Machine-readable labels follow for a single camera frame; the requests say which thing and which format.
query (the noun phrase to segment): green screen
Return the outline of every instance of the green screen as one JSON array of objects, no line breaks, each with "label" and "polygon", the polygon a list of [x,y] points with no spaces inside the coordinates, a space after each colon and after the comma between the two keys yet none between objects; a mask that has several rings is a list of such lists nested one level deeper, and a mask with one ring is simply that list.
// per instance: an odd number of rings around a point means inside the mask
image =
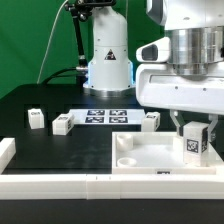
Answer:
[{"label": "green screen", "polygon": [[[0,0],[0,98],[22,84],[37,83],[55,16],[63,0]],[[146,15],[145,0],[118,0],[114,9],[127,16],[129,58],[136,69],[137,48],[159,39],[163,30]],[[85,54],[93,56],[92,22],[81,23]],[[42,78],[77,65],[74,26],[69,12],[62,9]],[[52,83],[75,83],[75,78]]]}]

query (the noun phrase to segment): white plastic block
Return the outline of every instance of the white plastic block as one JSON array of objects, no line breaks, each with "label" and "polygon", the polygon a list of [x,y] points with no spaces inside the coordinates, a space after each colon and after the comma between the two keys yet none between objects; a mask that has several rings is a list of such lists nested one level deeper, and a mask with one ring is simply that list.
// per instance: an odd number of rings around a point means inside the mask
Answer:
[{"label": "white plastic block", "polygon": [[206,166],[208,161],[208,124],[190,122],[184,126],[184,162]]},{"label": "white plastic block", "polygon": [[88,175],[87,199],[120,199],[120,180],[118,175]]},{"label": "white plastic block", "polygon": [[0,174],[4,171],[12,157],[16,153],[15,139],[4,138],[0,142]]},{"label": "white plastic block", "polygon": [[160,125],[160,113],[147,113],[146,116],[142,119],[142,132],[154,132]]},{"label": "white plastic block", "polygon": [[67,135],[74,127],[74,115],[71,113],[61,114],[52,124],[54,135]]},{"label": "white plastic block", "polygon": [[28,117],[31,129],[44,128],[44,115],[41,109],[28,110]]},{"label": "white plastic block", "polygon": [[0,175],[0,199],[86,199],[86,175]]}]

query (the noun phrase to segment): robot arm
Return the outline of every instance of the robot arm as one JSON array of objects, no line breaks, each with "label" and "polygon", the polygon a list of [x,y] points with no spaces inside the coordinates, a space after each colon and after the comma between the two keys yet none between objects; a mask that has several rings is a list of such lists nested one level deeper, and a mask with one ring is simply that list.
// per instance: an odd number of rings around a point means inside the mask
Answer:
[{"label": "robot arm", "polygon": [[166,0],[147,0],[146,13],[154,22],[164,26],[167,19]]}]

